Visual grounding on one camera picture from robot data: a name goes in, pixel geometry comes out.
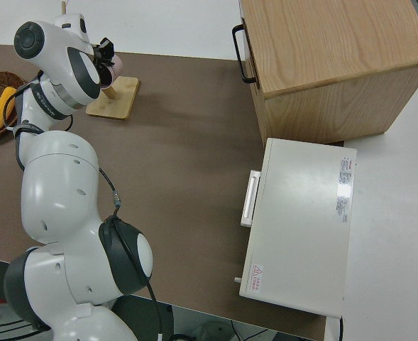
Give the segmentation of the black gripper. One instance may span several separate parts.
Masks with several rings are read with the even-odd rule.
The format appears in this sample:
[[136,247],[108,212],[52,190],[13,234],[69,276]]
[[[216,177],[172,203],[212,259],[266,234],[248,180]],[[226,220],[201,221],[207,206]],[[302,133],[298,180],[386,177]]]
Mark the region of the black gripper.
[[93,46],[93,52],[93,63],[96,68],[100,68],[100,85],[108,85],[109,70],[113,72],[115,66],[114,44],[108,38],[103,38],[100,44]]

